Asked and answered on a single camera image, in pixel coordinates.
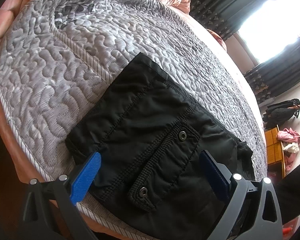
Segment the black pants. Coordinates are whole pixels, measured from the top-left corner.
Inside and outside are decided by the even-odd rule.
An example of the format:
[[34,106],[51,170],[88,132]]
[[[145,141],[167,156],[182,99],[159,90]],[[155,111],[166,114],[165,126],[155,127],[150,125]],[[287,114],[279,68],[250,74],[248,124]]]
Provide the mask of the black pants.
[[253,180],[252,150],[144,54],[138,54],[66,137],[75,163],[101,167],[90,194],[156,239],[204,239],[224,205],[199,155]]

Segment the orange wooden cabinet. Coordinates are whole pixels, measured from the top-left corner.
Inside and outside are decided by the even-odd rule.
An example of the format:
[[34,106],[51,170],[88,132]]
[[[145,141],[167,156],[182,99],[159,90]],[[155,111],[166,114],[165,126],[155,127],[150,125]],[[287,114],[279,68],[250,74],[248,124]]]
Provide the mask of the orange wooden cabinet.
[[268,173],[276,174],[275,178],[281,180],[286,176],[285,155],[283,144],[277,138],[279,127],[265,131],[266,147],[267,147],[267,165]]

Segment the pink bed sheet mattress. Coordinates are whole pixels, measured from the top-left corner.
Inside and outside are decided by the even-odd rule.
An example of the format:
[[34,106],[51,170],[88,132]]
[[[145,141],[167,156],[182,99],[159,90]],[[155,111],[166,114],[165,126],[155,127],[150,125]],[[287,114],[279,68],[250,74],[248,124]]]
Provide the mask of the pink bed sheet mattress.
[[266,176],[255,96],[207,30],[158,0],[30,0],[0,43],[0,131],[21,181],[73,168],[66,136],[138,53],[245,141],[255,179]]

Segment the pink clothes pile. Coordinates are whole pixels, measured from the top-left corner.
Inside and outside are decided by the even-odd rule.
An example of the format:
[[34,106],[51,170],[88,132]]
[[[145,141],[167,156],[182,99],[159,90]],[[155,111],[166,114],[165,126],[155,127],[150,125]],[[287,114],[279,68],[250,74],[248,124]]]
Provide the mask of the pink clothes pile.
[[292,128],[284,128],[278,131],[277,139],[282,142],[285,172],[289,174],[300,152],[300,134]]

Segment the black bag on floor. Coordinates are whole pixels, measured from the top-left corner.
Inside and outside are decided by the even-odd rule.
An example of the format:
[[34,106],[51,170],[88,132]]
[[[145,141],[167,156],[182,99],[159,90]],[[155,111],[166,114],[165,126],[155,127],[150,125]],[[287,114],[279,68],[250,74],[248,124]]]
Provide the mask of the black bag on floor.
[[292,99],[269,105],[263,114],[263,127],[270,130],[282,126],[292,117],[298,118],[300,114],[300,100]]

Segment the grey quilted bed cover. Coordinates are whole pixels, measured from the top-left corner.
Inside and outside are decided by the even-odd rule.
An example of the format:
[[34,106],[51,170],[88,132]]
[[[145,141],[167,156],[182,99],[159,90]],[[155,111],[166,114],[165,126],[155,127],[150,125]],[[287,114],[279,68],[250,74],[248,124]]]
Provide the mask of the grey quilted bed cover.
[[31,180],[23,238],[51,200],[77,239],[230,239],[264,196],[258,105],[230,56],[156,0],[30,0],[0,42],[0,130]]

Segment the dark patterned curtain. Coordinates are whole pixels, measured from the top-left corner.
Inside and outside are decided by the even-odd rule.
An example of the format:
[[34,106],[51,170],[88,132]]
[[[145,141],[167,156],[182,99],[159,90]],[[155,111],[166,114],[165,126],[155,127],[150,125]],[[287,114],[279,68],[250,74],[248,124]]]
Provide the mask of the dark patterned curtain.
[[242,40],[257,62],[243,75],[259,104],[300,82],[300,0],[191,0],[190,14],[222,40]]

